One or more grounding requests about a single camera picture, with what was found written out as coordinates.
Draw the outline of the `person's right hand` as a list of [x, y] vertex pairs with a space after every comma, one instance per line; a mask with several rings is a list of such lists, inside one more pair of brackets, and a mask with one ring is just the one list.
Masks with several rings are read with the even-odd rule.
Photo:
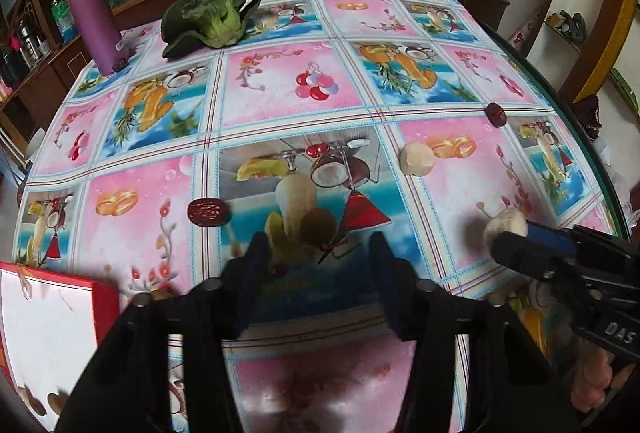
[[600, 408], [608, 391], [619, 391], [634, 371], [635, 364], [615, 373], [608, 351], [593, 343], [580, 341], [577, 368], [570, 399], [582, 413]]

